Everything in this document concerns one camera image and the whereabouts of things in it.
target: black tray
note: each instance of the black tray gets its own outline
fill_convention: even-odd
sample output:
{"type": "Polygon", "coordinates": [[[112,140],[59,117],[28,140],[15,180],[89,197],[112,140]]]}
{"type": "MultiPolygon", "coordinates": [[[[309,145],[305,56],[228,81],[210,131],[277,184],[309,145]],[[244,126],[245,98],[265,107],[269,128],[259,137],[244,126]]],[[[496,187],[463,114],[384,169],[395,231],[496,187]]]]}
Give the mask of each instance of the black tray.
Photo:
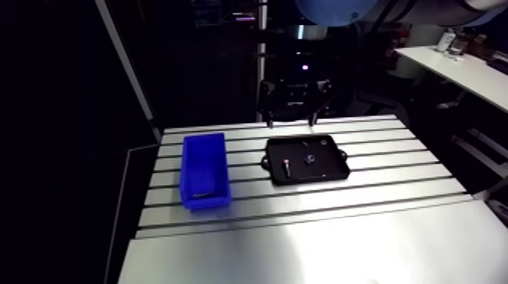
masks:
{"type": "Polygon", "coordinates": [[[343,180],[351,172],[345,160],[347,155],[335,145],[329,135],[305,135],[268,139],[263,168],[270,171],[274,184],[304,184],[317,181],[343,180]],[[314,161],[305,161],[308,155],[314,161]],[[290,161],[287,176],[283,161],[290,161]]]}

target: white table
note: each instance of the white table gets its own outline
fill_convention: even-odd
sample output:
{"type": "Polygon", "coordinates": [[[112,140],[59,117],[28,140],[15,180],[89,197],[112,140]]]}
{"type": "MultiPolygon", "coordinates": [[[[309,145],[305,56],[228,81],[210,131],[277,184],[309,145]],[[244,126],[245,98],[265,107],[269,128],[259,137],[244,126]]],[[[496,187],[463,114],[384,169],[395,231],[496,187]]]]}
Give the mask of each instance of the white table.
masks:
{"type": "Polygon", "coordinates": [[[508,232],[394,116],[165,131],[119,283],[506,283],[508,232]],[[182,140],[221,131],[227,208],[190,212],[178,194],[182,140]],[[276,187],[269,137],[328,133],[344,181],[276,187]]]}
{"type": "Polygon", "coordinates": [[[465,54],[462,61],[456,61],[429,46],[399,48],[397,52],[508,112],[508,76],[483,60],[465,54]]]}

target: white countertop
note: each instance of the white countertop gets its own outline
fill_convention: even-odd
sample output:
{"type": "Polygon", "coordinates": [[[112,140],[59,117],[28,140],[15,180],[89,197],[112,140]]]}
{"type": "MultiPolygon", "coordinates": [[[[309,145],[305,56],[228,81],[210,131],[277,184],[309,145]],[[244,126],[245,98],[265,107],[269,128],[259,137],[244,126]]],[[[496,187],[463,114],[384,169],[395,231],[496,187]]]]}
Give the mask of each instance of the white countertop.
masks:
{"type": "Polygon", "coordinates": [[[483,60],[465,54],[462,61],[456,61],[429,46],[399,48],[397,52],[508,112],[508,76],[483,60]]]}

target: metal pole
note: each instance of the metal pole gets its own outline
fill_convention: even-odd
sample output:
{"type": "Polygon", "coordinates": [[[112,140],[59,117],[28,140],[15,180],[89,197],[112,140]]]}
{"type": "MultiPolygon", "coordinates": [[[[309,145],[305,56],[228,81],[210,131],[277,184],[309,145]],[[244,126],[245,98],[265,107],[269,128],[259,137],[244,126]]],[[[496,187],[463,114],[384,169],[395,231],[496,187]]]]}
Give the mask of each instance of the metal pole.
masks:
{"type": "MultiPolygon", "coordinates": [[[[268,3],[268,0],[258,0],[259,4],[265,4],[268,3]]],[[[260,5],[258,8],[258,29],[259,30],[265,30],[267,25],[267,19],[268,19],[268,6],[267,5],[260,5]]],[[[266,52],[266,44],[265,43],[258,43],[258,54],[264,54],[266,52]]],[[[262,115],[257,112],[257,106],[259,105],[259,84],[262,80],[265,79],[265,57],[264,56],[258,56],[258,84],[256,86],[256,121],[260,122],[262,121],[262,115]]]]}
{"type": "Polygon", "coordinates": [[[104,21],[104,25],[106,26],[107,32],[110,34],[111,41],[115,46],[116,53],[122,62],[123,69],[125,73],[127,73],[127,77],[131,82],[131,86],[134,89],[134,93],[136,94],[136,98],[138,99],[139,104],[141,105],[141,109],[143,110],[144,116],[147,118],[148,125],[152,128],[153,136],[155,137],[157,143],[161,140],[161,135],[159,129],[153,124],[153,114],[150,106],[148,105],[148,100],[144,95],[143,89],[138,81],[138,77],[132,68],[131,61],[125,48],[123,46],[122,40],[118,31],[116,30],[115,23],[113,22],[113,18],[111,17],[110,10],[107,7],[106,0],[95,0],[95,4],[99,9],[99,13],[101,13],[102,20],[104,21]]]}

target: blue plastic bin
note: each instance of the blue plastic bin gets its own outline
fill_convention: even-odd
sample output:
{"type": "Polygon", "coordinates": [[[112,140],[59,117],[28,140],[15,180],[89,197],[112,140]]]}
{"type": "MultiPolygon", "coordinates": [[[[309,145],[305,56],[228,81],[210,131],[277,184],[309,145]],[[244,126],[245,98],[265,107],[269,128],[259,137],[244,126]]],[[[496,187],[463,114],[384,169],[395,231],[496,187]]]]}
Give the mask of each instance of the blue plastic bin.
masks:
{"type": "Polygon", "coordinates": [[[216,207],[231,202],[223,133],[184,138],[180,194],[187,209],[216,207]]]}

